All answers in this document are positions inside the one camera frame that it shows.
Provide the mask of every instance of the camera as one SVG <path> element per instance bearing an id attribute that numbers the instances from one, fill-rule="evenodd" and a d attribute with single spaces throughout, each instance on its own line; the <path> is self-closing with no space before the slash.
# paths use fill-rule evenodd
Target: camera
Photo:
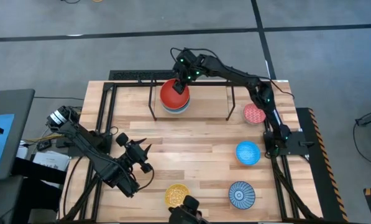
<path id="1" fill-rule="evenodd" d="M 199 202 L 194 197 L 185 196 L 182 205 L 168 208 L 172 213 L 168 219 L 169 224 L 208 224 L 198 207 Z"/>

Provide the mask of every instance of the metal bracket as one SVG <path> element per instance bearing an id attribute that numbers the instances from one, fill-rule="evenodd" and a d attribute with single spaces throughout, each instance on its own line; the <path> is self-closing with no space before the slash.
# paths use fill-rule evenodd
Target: metal bracket
<path id="1" fill-rule="evenodd" d="M 308 142 L 305 141 L 305 136 L 302 131 L 291 132 L 289 140 L 287 140 L 287 148 L 277 149 L 273 142 L 273 133 L 266 131 L 263 134 L 265 148 L 270 155 L 285 156 L 285 155 L 308 155 Z"/>

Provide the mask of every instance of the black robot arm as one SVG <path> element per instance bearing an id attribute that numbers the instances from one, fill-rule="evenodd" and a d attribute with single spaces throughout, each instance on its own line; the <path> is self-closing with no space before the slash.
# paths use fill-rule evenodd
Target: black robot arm
<path id="1" fill-rule="evenodd" d="M 275 106 L 275 99 L 269 83 L 263 82 L 258 76 L 250 75 L 232 67 L 224 65 L 217 57 L 199 54 L 196 56 L 190 49 L 183 49 L 176 57 L 174 71 L 178 80 L 173 88 L 182 94 L 187 84 L 195 81 L 202 75 L 207 77 L 221 77 L 238 85 L 245 86 L 249 91 L 250 99 L 257 108 L 264 111 L 267 121 L 273 129 L 273 145 L 286 148 L 286 140 L 291 134 L 287 125 L 283 124 Z"/>
<path id="2" fill-rule="evenodd" d="M 52 132 L 63 134 L 93 163 L 93 169 L 102 181 L 110 187 L 118 187 L 126 197 L 133 197 L 140 187 L 131 177 L 132 166 L 139 163 L 144 173 L 152 170 L 152 166 L 145 163 L 150 146 L 146 150 L 139 146 L 144 139 L 128 142 L 129 138 L 124 133 L 120 134 L 116 142 L 125 147 L 126 153 L 119 158 L 112 158 L 102 153 L 102 147 L 110 147 L 112 135 L 109 132 L 97 134 L 87 131 L 79 124 L 78 116 L 72 108 L 62 106 L 47 120 L 47 126 Z"/>

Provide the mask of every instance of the gray concrete floor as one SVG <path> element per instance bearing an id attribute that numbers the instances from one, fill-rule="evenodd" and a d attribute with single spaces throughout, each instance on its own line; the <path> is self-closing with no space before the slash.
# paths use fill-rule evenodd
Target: gray concrete floor
<path id="1" fill-rule="evenodd" d="M 258 0 L 265 27 L 371 23 L 371 1 Z M 0 0 L 0 37 L 256 27 L 249 0 Z M 266 33 L 278 79 L 289 79 L 299 107 L 315 110 L 350 221 L 371 223 L 363 188 L 371 164 L 352 141 L 354 119 L 371 111 L 371 29 Z M 84 97 L 89 80 L 114 69 L 169 69 L 170 47 L 206 47 L 228 65 L 267 76 L 258 33 L 0 42 L 0 90 L 34 88 L 37 96 Z M 24 138 L 75 100 L 35 99 Z M 371 126 L 357 130 L 371 158 Z"/>

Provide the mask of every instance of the wooden table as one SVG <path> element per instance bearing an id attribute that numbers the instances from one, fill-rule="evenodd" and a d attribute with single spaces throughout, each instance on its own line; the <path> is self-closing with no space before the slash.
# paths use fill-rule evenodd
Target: wooden table
<path id="1" fill-rule="evenodd" d="M 91 81 L 88 84 L 80 124 L 89 130 L 96 126 L 103 83 Z M 277 81 L 277 85 L 283 91 L 290 91 L 287 81 Z M 274 92 L 282 121 L 292 130 L 297 130 L 300 126 L 292 97 L 280 93 L 276 88 Z M 229 87 L 227 93 L 226 103 L 231 108 Z M 148 138 L 143 147 L 153 144 L 147 162 L 155 169 L 155 179 L 133 198 L 126 198 L 119 189 L 103 184 L 98 222 L 167 222 L 170 212 L 165 205 L 164 195 L 166 189 L 176 183 L 188 186 L 192 196 L 200 201 L 199 209 L 203 216 L 210 222 L 281 220 L 271 163 L 263 156 L 264 127 L 262 124 L 246 124 L 242 118 L 243 107 L 251 103 L 249 93 L 244 87 L 235 87 L 236 108 L 229 121 L 224 118 L 170 118 L 154 121 L 148 108 L 148 95 L 149 87 L 119 87 L 112 125 L 119 128 L 119 133 L 125 132 L 131 139 Z M 155 90 L 152 99 L 153 105 L 159 103 L 155 102 Z M 106 103 L 104 121 L 108 106 L 109 103 Z M 261 159 L 254 166 L 243 166 L 236 159 L 236 145 L 245 140 L 258 144 L 262 152 Z M 123 148 L 112 143 L 112 157 L 119 157 L 123 152 Z M 321 207 L 309 164 L 300 156 L 288 156 L 288 160 L 295 191 L 311 211 L 321 217 Z M 68 173 L 75 161 L 76 159 L 70 162 Z M 83 158 L 70 182 L 67 210 L 83 191 L 87 167 L 88 160 Z M 140 185 L 145 185 L 152 175 L 142 173 L 138 165 L 134 170 Z M 238 180 L 248 182 L 255 190 L 256 201 L 248 210 L 234 208 L 228 199 L 230 185 Z M 291 217 L 288 195 L 284 189 L 283 191 L 287 214 Z M 93 196 L 92 192 L 86 218 L 91 214 Z"/>

